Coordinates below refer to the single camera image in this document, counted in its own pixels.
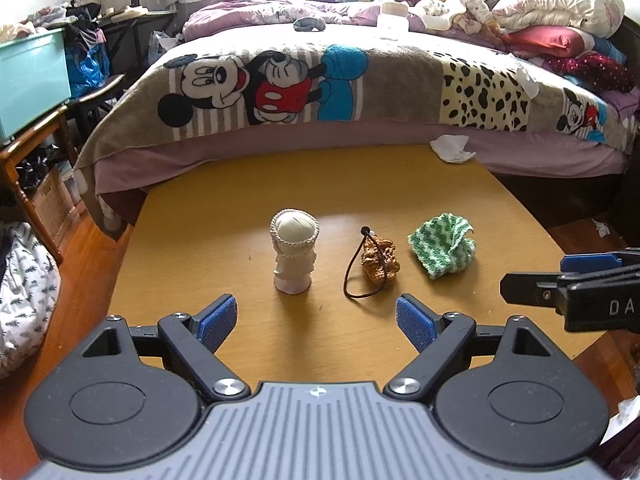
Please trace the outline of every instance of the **white ceramic statue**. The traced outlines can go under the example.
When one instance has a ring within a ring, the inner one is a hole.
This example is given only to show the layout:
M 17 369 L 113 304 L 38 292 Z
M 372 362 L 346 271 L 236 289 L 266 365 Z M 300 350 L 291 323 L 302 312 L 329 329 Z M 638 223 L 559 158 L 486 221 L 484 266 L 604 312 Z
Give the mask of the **white ceramic statue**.
M 299 294 L 311 285 L 320 226 L 309 213 L 283 209 L 271 219 L 271 240 L 276 250 L 273 284 L 287 294 Z

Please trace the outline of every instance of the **pink bedsheet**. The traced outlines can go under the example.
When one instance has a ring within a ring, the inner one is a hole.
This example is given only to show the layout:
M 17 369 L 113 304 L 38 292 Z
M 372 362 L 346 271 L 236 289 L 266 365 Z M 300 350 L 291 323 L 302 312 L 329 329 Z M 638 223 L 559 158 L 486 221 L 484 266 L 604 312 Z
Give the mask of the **pink bedsheet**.
M 426 144 L 440 135 L 468 135 L 466 149 L 492 173 L 552 178 L 623 173 L 628 157 L 608 146 L 556 132 L 504 132 L 397 121 L 274 124 L 131 148 L 99 160 L 95 191 L 135 224 L 145 187 L 210 160 L 319 148 Z

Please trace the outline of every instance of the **purple comforter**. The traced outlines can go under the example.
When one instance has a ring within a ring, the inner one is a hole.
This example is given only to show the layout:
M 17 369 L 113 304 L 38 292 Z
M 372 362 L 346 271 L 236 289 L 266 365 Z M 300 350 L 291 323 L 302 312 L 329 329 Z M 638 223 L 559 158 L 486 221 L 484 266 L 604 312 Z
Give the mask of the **purple comforter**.
M 327 4 L 310 0 L 238 0 L 219 2 L 197 10 L 184 24 L 182 33 L 186 41 L 192 41 L 212 36 L 229 28 L 293 23 L 305 16 L 320 17 L 327 23 L 339 25 L 375 27 L 379 13 L 379 2 Z M 420 17 L 409 13 L 408 19 L 409 29 L 412 32 L 427 33 Z M 430 30 L 428 33 L 504 50 L 502 43 L 495 38 L 491 41 L 489 38 L 470 36 L 457 28 Z

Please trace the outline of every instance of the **green striped cloth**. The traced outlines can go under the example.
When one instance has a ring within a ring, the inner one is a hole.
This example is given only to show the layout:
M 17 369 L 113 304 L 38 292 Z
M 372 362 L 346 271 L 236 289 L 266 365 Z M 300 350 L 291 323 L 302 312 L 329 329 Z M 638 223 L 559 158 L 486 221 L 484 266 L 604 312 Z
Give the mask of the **green striped cloth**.
M 462 216 L 443 213 L 418 227 L 407 238 L 432 280 L 446 272 L 466 269 L 476 254 L 476 243 L 465 238 L 472 231 Z

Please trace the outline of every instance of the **white jar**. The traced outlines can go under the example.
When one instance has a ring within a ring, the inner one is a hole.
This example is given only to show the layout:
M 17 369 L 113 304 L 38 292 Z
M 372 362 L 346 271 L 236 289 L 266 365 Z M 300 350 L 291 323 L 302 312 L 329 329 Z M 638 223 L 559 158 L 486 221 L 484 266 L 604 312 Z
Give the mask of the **white jar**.
M 384 2 L 378 15 L 378 35 L 383 40 L 397 41 L 409 31 L 408 9 L 400 2 Z

